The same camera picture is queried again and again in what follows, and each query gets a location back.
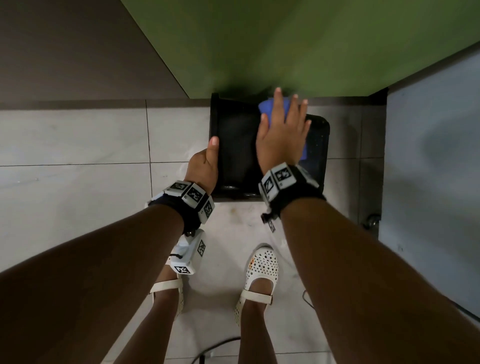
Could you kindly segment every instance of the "hand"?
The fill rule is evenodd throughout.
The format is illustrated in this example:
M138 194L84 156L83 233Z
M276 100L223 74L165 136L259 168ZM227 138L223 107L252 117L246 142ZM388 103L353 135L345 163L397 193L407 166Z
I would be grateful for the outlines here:
M299 109L298 96L293 95L285 122L282 90L275 90L271 126L267 115L262 114L256 141L258 164L264 175L280 163L297 164L300 160L312 123L305 122L307 105L303 100Z
M188 162L185 181L194 182L209 195L212 194L218 179L218 136L212 136L207 149L193 155Z

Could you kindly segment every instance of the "forearm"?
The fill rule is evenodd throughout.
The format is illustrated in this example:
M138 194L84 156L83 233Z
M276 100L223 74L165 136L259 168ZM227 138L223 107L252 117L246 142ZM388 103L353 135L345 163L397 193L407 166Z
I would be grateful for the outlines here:
M325 201L296 200L281 218L339 364L480 355L478 331L441 294Z
M175 210L151 206L3 272L0 292L9 297L0 303L1 330L9 333L0 343L3 356L12 362L100 362L182 230Z

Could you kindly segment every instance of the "green panel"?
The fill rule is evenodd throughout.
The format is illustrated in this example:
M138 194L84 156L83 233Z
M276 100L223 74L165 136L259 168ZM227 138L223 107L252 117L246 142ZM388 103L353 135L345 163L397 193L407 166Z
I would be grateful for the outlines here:
M189 97L366 96L480 40L479 0L122 0Z

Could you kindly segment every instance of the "blue cloth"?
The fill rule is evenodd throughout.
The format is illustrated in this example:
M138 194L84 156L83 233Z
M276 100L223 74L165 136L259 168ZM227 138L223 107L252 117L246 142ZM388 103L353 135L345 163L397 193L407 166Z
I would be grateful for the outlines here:
M283 98L283 110L285 112L285 118L287 118L288 109L290 108L290 100L287 97ZM269 98L268 100L262 101L258 104L258 110L262 114L267 114L268 116L268 126L272 124L272 110L273 110L273 98ZM300 160L307 159L307 144L303 148L303 152L301 155Z

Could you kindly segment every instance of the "person's left hand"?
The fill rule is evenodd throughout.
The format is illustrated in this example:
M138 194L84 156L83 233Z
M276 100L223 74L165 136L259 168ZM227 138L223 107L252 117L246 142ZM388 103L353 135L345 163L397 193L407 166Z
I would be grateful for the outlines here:
M212 194L218 179L218 136L212 136L207 149L193 155L188 162L185 181L194 182L209 195Z

